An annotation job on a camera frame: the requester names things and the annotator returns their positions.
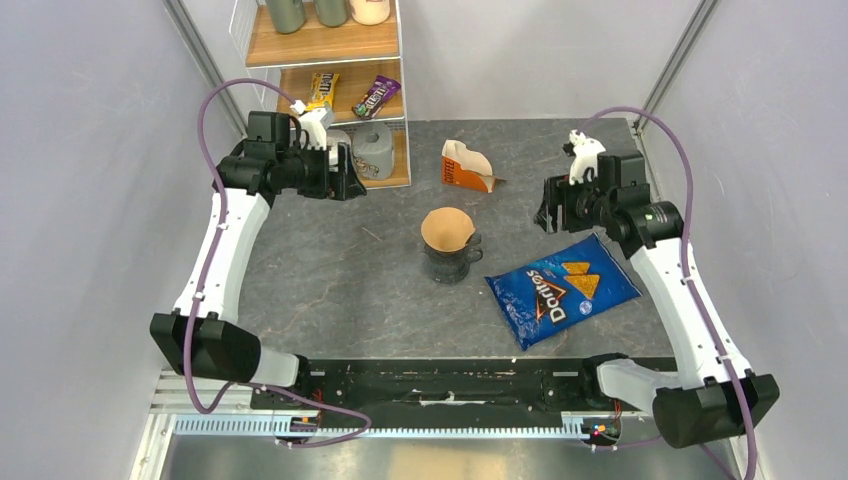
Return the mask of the black coffee dripper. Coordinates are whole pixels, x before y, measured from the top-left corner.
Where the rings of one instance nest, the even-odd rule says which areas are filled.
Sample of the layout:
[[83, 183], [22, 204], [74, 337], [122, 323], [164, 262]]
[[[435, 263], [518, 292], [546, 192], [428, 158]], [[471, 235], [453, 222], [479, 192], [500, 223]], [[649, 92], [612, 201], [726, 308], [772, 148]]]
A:
[[424, 251], [440, 261], [477, 262], [483, 258], [481, 235], [474, 230], [441, 229], [422, 233]]

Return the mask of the orange coffee filter package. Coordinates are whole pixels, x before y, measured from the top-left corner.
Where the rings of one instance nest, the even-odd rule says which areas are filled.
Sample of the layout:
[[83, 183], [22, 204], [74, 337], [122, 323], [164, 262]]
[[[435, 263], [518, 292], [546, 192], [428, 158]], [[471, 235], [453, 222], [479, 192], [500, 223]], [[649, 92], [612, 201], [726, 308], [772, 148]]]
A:
[[449, 186], [492, 193], [506, 182], [497, 177], [488, 158], [458, 140], [446, 140], [441, 151], [441, 181]]

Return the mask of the brown paper coffee filter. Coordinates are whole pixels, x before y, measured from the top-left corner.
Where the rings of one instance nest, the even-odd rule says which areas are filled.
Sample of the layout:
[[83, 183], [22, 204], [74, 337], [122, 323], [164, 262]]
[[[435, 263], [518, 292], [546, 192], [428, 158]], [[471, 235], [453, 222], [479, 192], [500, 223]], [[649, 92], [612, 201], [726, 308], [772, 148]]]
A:
[[430, 211], [421, 223], [421, 235], [426, 246], [444, 253], [462, 250], [476, 233], [471, 217], [454, 207]]

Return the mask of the white wire wooden shelf rack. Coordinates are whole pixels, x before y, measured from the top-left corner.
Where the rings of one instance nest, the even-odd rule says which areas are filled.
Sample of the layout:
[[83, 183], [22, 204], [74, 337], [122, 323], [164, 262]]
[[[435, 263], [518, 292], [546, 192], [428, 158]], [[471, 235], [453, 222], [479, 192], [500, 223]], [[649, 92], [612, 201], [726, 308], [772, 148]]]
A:
[[349, 18], [339, 26], [326, 26], [314, 4], [306, 1], [303, 24], [283, 34], [274, 28], [265, 2], [238, 1], [229, 28], [248, 73], [314, 104], [333, 119], [333, 129], [352, 135], [362, 125], [376, 122], [392, 131], [390, 163], [360, 168], [369, 189], [412, 183], [405, 91], [390, 92], [377, 85], [380, 80], [406, 83], [399, 4], [387, 5], [388, 17], [379, 24]]

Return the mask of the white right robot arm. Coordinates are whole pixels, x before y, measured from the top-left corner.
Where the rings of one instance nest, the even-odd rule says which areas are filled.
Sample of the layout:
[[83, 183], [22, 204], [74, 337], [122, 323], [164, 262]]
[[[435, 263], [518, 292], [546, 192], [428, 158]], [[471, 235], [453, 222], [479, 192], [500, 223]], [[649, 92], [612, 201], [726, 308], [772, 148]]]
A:
[[614, 399], [650, 415], [662, 439], [685, 448], [751, 436], [780, 390], [757, 375], [723, 327], [669, 201], [655, 201], [639, 153], [600, 154], [578, 175], [545, 180], [535, 223], [547, 233], [601, 227], [645, 284], [670, 339], [677, 369], [651, 370], [623, 354], [582, 362], [579, 400], [601, 409]]

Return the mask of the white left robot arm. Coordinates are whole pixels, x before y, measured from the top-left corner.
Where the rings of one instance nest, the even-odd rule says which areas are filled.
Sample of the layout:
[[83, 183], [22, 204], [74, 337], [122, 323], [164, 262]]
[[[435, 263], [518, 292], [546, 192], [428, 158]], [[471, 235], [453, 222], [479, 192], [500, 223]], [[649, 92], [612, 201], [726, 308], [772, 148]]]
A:
[[246, 139], [215, 165], [213, 204], [201, 251], [169, 313], [157, 313], [150, 334], [173, 370], [184, 375], [275, 385], [290, 408], [307, 405], [314, 383], [305, 357], [279, 353], [238, 327], [247, 264], [278, 195], [345, 201], [366, 193], [347, 143], [331, 143], [333, 113], [319, 108], [295, 118], [254, 111]]

